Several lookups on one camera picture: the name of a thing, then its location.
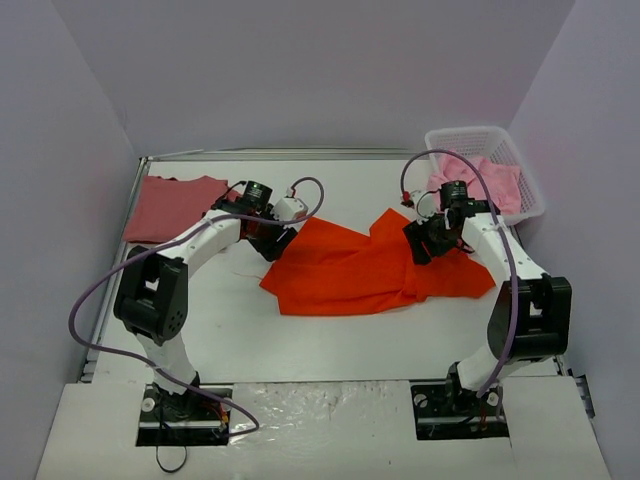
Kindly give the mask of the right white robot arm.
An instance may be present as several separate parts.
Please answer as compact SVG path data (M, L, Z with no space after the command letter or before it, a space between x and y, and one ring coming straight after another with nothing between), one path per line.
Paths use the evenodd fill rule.
M571 284L531 259L491 200L474 199L465 182L453 181L439 191L404 191L402 204L416 215L403 229L415 264L467 249L499 290L484 344L449 372L443 398L450 410L465 413L501 378L566 352Z

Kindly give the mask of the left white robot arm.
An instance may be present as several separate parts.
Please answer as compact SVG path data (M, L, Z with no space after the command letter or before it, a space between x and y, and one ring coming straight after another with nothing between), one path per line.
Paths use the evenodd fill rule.
M274 204L271 194L269 187L248 182L240 196L216 199L201 220L170 241L171 248L123 270L114 315L155 365L154 385L166 394L165 406L179 418L195 415L202 396L181 336L189 281L215 255L242 240L268 262L282 256L297 235L289 223L304 217L308 207L293 190Z

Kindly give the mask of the orange t shirt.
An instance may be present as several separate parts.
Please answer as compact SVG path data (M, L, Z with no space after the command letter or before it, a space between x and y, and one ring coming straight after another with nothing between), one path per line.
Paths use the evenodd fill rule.
M372 315L431 297L478 299L494 288L488 270L454 250L413 263L408 220L386 210L364 235L312 218L275 261L260 287L289 316Z

